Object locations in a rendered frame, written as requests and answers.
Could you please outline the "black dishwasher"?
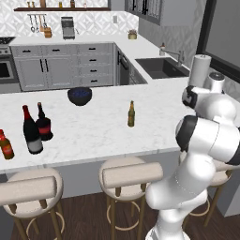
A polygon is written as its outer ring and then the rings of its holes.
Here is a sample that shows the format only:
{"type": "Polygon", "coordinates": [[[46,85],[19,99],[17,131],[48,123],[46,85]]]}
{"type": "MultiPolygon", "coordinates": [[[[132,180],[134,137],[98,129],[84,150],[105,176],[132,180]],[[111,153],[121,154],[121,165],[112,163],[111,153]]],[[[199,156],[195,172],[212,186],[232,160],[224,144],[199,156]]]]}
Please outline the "black dishwasher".
{"type": "Polygon", "coordinates": [[[129,85],[129,62],[122,52],[117,55],[118,84],[129,85]]]}

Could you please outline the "amber beer bottle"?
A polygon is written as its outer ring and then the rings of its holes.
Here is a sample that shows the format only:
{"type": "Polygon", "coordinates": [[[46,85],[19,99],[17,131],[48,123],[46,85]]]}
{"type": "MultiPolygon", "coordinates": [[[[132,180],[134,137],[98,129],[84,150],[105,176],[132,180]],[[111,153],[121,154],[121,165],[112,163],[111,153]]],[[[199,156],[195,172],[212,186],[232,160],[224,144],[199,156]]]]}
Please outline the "amber beer bottle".
{"type": "Polygon", "coordinates": [[[134,127],[135,123],[135,110],[134,110],[134,101],[130,101],[130,106],[128,110],[128,118],[127,118],[127,125],[132,128],[134,127]]]}

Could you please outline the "dark sink basin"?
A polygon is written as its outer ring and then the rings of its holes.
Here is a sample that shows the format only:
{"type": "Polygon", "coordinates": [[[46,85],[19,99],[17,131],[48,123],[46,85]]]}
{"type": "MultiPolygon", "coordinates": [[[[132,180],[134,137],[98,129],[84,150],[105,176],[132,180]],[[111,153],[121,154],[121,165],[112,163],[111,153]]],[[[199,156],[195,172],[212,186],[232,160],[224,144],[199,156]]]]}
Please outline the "dark sink basin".
{"type": "Polygon", "coordinates": [[[171,57],[136,59],[136,62],[153,80],[189,76],[189,70],[179,67],[171,57]]]}

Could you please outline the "silver toaster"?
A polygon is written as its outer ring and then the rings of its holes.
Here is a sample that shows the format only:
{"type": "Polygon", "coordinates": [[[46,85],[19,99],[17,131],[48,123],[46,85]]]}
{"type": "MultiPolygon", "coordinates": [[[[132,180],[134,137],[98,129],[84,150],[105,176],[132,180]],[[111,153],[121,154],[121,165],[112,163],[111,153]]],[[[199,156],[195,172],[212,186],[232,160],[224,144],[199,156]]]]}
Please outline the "silver toaster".
{"type": "Polygon", "coordinates": [[[74,39],[75,38],[75,28],[74,21],[72,17],[62,17],[61,18],[63,39],[74,39]]]}

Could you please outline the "grey wall cupboards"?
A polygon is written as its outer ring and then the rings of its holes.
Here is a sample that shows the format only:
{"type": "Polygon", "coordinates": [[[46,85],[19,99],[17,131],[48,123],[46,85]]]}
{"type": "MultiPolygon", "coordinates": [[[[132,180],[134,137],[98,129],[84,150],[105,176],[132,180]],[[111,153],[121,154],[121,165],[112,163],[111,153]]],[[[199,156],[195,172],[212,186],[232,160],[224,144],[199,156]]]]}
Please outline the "grey wall cupboards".
{"type": "Polygon", "coordinates": [[[160,25],[163,0],[125,0],[125,11],[160,25]]]}

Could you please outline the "grey base cupboard run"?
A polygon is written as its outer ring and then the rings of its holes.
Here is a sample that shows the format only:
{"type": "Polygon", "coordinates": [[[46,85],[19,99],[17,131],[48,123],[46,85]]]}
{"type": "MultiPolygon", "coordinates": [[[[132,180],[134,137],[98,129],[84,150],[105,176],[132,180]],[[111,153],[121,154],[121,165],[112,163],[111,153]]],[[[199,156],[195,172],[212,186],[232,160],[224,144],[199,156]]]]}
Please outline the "grey base cupboard run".
{"type": "Polygon", "coordinates": [[[23,91],[113,85],[113,44],[11,46],[23,91]]]}

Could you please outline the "beige round bar stool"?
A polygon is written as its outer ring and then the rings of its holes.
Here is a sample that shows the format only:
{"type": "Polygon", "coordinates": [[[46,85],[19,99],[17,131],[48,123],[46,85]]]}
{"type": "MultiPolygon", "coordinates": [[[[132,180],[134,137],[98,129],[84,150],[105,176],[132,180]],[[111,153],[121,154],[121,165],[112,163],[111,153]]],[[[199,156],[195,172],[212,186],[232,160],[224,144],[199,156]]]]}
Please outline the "beige round bar stool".
{"type": "Polygon", "coordinates": [[[145,191],[157,180],[161,180],[163,171],[158,162],[146,163],[139,157],[126,157],[105,161],[98,172],[98,180],[107,197],[106,216],[111,225],[111,240],[115,240],[115,231],[127,232],[138,228],[137,240],[142,239],[145,191]],[[137,222],[127,228],[115,224],[115,204],[131,203],[131,215],[134,209],[139,212],[137,222]]]}
{"type": "Polygon", "coordinates": [[[206,227],[211,219],[211,216],[213,215],[213,212],[215,210],[215,207],[218,202],[219,195],[224,187],[224,185],[229,181],[229,179],[232,176],[233,168],[230,165],[225,164],[224,162],[213,160],[215,167],[216,167],[216,173],[212,179],[212,182],[210,186],[212,188],[216,188],[215,195],[211,202],[207,202],[207,209],[200,213],[200,214],[194,214],[190,213],[186,216],[184,223],[183,223],[183,229],[186,228],[189,217],[205,217],[203,226],[206,227]]]}
{"type": "Polygon", "coordinates": [[[53,240],[62,240],[65,229],[60,203],[63,189],[63,178],[53,168],[17,172],[0,184],[0,206],[14,218],[22,240],[30,240],[31,226],[39,234],[37,218],[45,214],[52,218],[56,235],[53,240]]]}

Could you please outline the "round dark bottle red label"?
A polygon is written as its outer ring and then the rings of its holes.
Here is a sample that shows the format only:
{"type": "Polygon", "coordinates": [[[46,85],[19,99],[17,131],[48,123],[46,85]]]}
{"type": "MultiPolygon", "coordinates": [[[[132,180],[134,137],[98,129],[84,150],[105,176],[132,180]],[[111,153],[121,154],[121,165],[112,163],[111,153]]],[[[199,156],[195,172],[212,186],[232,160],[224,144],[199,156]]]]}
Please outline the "round dark bottle red label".
{"type": "Polygon", "coordinates": [[[42,105],[39,102],[38,107],[38,120],[36,121],[38,131],[42,141],[49,141],[53,137],[51,131],[51,120],[45,116],[44,111],[42,110],[42,105]]]}

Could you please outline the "rail with hanging tools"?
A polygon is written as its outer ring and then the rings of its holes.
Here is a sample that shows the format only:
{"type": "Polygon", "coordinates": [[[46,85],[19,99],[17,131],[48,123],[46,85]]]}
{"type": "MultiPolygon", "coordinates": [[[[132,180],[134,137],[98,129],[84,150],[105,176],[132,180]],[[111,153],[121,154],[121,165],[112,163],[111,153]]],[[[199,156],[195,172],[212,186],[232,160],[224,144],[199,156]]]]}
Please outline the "rail with hanging tools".
{"type": "Polygon", "coordinates": [[[45,14],[28,14],[30,20],[30,31],[32,33],[43,33],[47,27],[45,14]]]}

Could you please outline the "small red bottle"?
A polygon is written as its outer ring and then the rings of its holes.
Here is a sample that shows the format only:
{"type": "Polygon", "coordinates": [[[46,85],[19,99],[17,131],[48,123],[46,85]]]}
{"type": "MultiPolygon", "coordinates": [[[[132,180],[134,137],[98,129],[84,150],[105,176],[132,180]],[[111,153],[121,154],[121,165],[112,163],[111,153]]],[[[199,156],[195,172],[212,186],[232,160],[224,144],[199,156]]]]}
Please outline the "small red bottle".
{"type": "Polygon", "coordinates": [[[4,131],[0,129],[0,147],[5,159],[14,158],[14,152],[9,139],[6,138],[4,131]]]}

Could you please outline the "dark framed window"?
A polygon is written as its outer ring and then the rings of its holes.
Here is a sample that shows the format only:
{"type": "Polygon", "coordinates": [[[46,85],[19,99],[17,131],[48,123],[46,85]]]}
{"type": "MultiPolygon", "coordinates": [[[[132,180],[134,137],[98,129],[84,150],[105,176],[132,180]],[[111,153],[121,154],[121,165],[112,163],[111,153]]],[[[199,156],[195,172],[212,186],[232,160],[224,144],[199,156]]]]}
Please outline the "dark framed window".
{"type": "Polygon", "coordinates": [[[211,68],[240,83],[240,0],[206,1],[196,54],[211,56],[211,68]]]}

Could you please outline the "silver oven with hob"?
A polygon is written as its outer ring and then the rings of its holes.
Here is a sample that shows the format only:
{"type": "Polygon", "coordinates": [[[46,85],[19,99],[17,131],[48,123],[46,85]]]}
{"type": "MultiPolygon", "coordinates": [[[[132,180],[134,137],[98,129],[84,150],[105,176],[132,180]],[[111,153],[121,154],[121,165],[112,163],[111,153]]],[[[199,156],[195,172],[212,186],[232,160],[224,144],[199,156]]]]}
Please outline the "silver oven with hob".
{"type": "Polygon", "coordinates": [[[0,37],[0,94],[18,93],[22,89],[9,43],[14,37],[0,37]]]}

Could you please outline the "dark wooden wall shelf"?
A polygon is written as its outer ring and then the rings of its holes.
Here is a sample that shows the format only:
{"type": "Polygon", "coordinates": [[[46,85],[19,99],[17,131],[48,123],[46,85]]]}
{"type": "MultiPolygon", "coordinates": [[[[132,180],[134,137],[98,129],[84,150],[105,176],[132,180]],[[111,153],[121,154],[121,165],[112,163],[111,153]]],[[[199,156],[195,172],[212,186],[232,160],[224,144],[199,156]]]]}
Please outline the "dark wooden wall shelf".
{"type": "Polygon", "coordinates": [[[111,11],[109,7],[17,7],[14,11],[111,11]]]}

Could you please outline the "tall dark wine bottle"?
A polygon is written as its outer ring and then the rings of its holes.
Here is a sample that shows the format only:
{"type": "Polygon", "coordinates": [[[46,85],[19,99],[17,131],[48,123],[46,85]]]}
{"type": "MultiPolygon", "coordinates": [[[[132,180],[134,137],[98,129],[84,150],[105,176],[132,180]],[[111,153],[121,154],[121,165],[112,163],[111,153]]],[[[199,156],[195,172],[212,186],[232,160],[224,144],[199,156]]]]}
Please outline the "tall dark wine bottle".
{"type": "Polygon", "coordinates": [[[39,154],[43,150],[42,141],[40,139],[38,126],[33,120],[26,105],[22,106],[24,121],[23,135],[26,140],[28,151],[33,154],[39,154]]]}

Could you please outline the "silver tap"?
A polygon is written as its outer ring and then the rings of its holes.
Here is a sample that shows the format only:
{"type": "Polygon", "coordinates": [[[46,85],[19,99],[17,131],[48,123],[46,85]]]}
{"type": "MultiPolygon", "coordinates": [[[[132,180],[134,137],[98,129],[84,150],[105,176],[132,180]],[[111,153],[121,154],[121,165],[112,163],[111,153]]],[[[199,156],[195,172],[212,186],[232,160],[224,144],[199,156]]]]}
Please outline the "silver tap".
{"type": "Polygon", "coordinates": [[[164,50],[165,53],[171,53],[177,56],[177,66],[181,67],[185,62],[185,53],[183,51],[172,52],[164,50]]]}

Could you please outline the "dark blue bowl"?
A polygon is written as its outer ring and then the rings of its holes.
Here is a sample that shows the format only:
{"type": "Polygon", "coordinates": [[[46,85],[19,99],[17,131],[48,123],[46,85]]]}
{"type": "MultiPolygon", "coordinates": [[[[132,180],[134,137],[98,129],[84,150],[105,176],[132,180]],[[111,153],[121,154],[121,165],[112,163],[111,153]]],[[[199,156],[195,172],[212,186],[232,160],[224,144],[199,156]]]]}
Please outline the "dark blue bowl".
{"type": "Polygon", "coordinates": [[[89,87],[75,87],[67,91],[69,101],[76,106],[84,106],[92,98],[92,90],[89,87]]]}

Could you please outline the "white paper towel roll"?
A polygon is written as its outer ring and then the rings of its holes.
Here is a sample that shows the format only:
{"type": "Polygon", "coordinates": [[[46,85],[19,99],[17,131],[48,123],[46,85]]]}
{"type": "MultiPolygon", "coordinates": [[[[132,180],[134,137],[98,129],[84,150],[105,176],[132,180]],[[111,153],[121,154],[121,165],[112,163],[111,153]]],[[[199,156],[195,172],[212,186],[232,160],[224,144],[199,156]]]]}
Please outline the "white paper towel roll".
{"type": "Polygon", "coordinates": [[[203,87],[212,58],[205,54],[196,54],[193,57],[189,74],[189,85],[203,87]]]}

